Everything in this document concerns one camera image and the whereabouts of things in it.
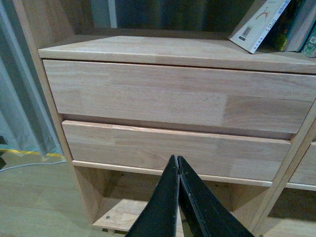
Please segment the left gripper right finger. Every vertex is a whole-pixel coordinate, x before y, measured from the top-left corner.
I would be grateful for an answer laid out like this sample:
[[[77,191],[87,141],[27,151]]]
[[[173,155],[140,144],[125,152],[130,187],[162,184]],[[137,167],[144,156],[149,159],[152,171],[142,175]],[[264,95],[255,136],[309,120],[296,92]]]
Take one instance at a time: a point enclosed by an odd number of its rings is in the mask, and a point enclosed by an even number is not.
[[[183,156],[178,156],[179,205],[195,237],[252,237],[200,179]]]

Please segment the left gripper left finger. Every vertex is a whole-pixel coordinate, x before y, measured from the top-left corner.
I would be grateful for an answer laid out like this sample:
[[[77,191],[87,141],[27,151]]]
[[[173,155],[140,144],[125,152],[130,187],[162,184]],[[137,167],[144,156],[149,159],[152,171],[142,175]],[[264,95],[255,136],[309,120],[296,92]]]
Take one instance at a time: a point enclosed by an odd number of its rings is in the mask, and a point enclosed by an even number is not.
[[[172,155],[155,190],[134,224],[128,237],[174,237],[177,233],[179,165]]]

